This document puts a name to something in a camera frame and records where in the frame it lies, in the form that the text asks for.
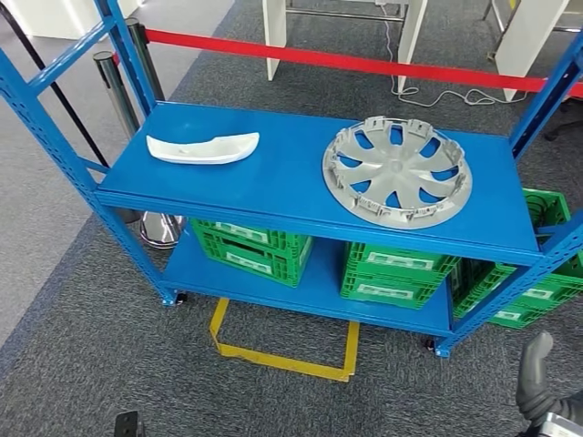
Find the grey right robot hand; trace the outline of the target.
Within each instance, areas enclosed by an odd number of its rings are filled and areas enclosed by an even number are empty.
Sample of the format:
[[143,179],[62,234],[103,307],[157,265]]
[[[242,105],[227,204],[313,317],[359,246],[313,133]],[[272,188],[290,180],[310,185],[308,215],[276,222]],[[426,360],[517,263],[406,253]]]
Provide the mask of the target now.
[[573,397],[560,399],[548,387],[545,359],[553,345],[553,337],[542,330],[523,346],[516,403],[520,413],[532,426],[541,426],[548,413],[582,425],[582,401]]

